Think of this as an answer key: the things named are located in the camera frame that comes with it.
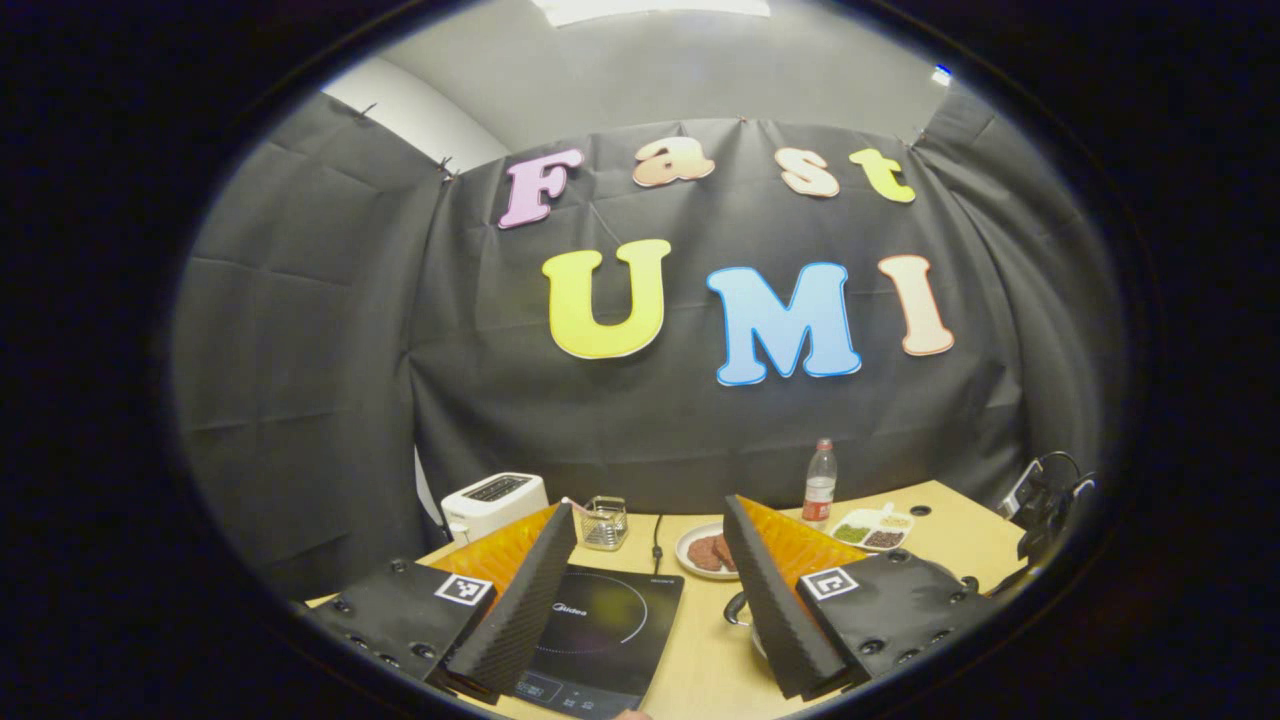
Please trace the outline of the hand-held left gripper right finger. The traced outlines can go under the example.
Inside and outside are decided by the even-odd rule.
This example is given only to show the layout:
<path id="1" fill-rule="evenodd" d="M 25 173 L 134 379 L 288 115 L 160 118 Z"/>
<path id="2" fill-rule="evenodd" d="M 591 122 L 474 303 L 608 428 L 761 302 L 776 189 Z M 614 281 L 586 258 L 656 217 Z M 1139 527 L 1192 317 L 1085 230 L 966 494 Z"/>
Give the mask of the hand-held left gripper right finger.
<path id="1" fill-rule="evenodd" d="M 992 598 L 906 550 L 865 553 L 740 495 L 723 530 L 774 680 L 814 700 L 947 648 Z"/>

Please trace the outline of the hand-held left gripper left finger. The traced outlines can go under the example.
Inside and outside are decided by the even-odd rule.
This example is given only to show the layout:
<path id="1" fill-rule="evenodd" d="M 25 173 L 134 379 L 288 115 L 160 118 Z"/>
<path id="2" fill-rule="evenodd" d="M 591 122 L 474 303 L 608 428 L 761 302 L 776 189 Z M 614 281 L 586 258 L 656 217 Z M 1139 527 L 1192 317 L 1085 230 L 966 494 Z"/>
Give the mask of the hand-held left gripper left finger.
<path id="1" fill-rule="evenodd" d="M 573 510 L 554 503 L 433 562 L 394 560 L 306 619 L 412 682 L 493 705 L 531 662 L 576 543 Z"/>

